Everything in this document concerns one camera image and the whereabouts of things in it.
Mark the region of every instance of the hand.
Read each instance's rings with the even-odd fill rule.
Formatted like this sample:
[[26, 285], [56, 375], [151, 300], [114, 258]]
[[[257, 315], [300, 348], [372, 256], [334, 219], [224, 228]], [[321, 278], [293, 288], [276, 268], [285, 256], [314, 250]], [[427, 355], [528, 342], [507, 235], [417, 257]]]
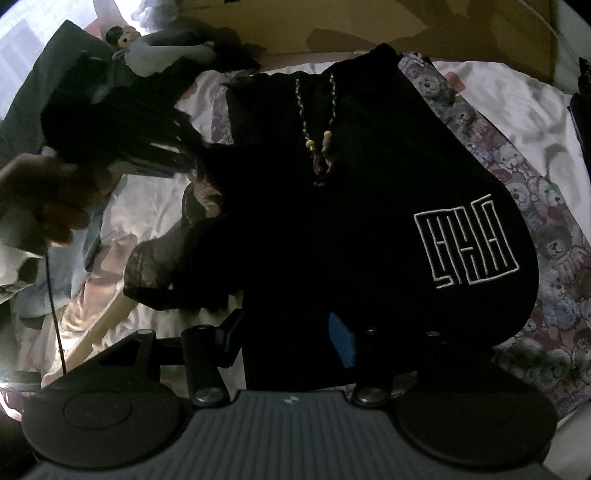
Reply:
[[88, 226], [89, 213], [113, 187], [107, 170], [67, 165], [41, 155], [21, 154], [0, 170], [2, 203], [30, 207], [54, 246], [71, 243], [72, 231]]

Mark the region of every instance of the embroidered logo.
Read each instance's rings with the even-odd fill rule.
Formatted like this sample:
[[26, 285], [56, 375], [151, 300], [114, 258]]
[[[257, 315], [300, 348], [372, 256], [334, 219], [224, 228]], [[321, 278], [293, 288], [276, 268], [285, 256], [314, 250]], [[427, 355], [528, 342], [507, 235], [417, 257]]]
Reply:
[[470, 207], [414, 215], [437, 288], [475, 285], [519, 270], [491, 196]]

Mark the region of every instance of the gray fabric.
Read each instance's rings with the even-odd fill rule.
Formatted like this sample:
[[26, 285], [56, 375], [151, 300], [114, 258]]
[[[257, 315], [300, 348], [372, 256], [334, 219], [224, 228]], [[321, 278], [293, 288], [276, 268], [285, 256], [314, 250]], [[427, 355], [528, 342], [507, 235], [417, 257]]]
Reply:
[[[85, 266], [94, 254], [95, 241], [100, 236], [102, 224], [101, 210], [91, 217], [86, 230], [74, 233], [70, 245], [48, 250], [51, 292], [56, 309], [67, 305], [88, 278]], [[51, 312], [45, 261], [38, 261], [37, 278], [33, 285], [12, 298], [12, 312], [21, 319], [40, 317]]]
[[105, 60], [113, 55], [102, 40], [65, 21], [43, 49], [0, 125], [0, 167], [21, 153], [41, 150], [41, 110], [82, 51]]

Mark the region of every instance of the dark green fabric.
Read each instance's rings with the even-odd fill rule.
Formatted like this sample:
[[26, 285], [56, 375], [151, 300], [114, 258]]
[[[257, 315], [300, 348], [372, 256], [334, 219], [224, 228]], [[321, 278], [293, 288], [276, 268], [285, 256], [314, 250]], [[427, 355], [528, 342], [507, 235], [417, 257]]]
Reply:
[[102, 40], [65, 21], [43, 49], [0, 125], [0, 167], [21, 153], [41, 150], [41, 110], [62, 75], [83, 51], [102, 59], [113, 55]]

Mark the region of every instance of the dark fabric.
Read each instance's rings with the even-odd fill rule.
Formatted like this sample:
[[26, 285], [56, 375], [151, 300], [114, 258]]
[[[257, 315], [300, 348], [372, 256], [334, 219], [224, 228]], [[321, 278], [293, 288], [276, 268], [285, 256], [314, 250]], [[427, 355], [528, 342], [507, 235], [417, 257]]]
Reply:
[[[250, 124], [245, 135], [232, 128], [235, 144], [249, 141], [252, 125], [264, 136], [257, 158], [236, 159], [239, 167], [211, 165], [228, 192], [228, 215], [235, 208], [236, 216], [248, 218], [244, 228], [257, 222], [263, 229], [252, 242], [260, 244], [248, 281], [262, 297], [322, 305], [353, 330], [396, 325], [401, 333], [420, 325], [471, 345], [496, 345], [523, 327], [535, 303], [534, 245], [510, 193], [441, 124], [397, 64], [396, 53], [381, 46], [322, 75], [259, 75], [231, 89], [232, 125]], [[308, 129], [320, 144], [331, 112], [331, 73], [339, 98], [333, 149], [340, 171], [318, 188], [294, 82], [301, 80]], [[414, 215], [470, 209], [486, 195], [519, 270], [437, 288]]]
[[21, 153], [40, 152], [41, 111], [83, 51], [105, 60], [113, 55], [105, 42], [65, 21], [39, 55], [0, 124], [0, 167]]
[[586, 0], [565, 0], [573, 9], [591, 25], [591, 10], [589, 10], [589, 3]]

